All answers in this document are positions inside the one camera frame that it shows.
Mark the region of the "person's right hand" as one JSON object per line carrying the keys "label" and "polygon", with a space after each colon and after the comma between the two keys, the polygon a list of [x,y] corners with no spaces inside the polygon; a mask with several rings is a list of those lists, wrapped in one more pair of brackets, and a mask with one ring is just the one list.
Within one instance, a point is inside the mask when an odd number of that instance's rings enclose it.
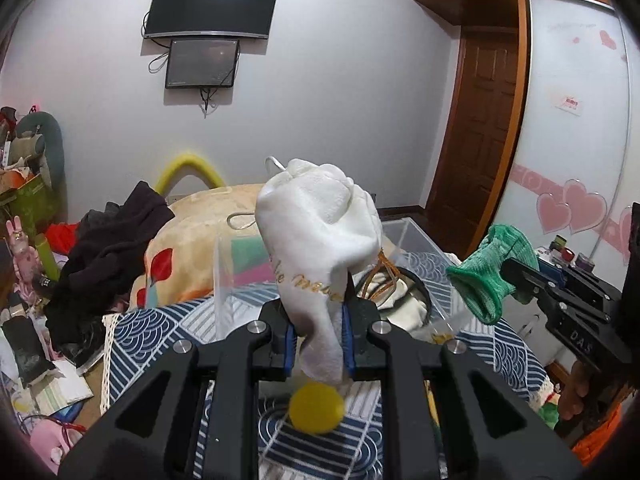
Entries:
{"label": "person's right hand", "polygon": [[558,403],[560,419],[570,420],[584,409],[585,397],[589,392],[590,369],[576,361],[570,371]]}

